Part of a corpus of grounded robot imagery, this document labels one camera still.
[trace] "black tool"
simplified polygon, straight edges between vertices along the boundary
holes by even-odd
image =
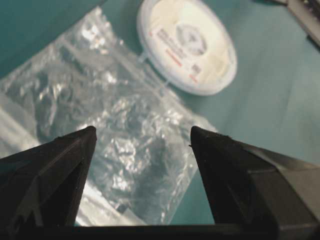
[[[196,126],[191,145],[217,224],[271,239],[319,239],[319,166]]]
[[[95,144],[95,128],[88,127],[0,160],[0,164],[24,164],[1,176],[1,239],[319,237],[318,166],[196,126],[191,146],[215,225],[74,227]]]

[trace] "teal surface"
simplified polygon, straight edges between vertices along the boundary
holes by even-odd
[[[99,1],[33,0],[35,7],[30,1],[2,2],[1,9],[6,11],[0,14],[0,77],[28,59],[50,36],[60,34],[93,2]],[[222,134],[320,164],[319,50],[283,6],[263,0],[205,2],[233,39],[238,56],[236,78],[222,92],[207,97],[171,87]],[[136,32],[140,3],[109,0],[102,5],[116,34],[137,54],[142,52]],[[172,224],[211,223],[197,172]]]

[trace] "crumpled plastic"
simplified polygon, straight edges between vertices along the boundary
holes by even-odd
[[[139,62],[100,8],[1,79],[0,93],[32,116],[36,133],[22,127],[36,142],[97,128],[83,226],[168,224],[197,169],[190,129],[215,130]]]

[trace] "white container lid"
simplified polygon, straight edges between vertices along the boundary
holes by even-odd
[[[224,25],[201,0],[144,0],[137,16],[144,55],[178,88],[213,95],[237,72]]]

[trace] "clear plastic bag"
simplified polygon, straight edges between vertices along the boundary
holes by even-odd
[[[96,8],[0,80],[41,143],[97,128],[81,225],[168,224],[197,169],[191,126],[214,130],[138,59]]]

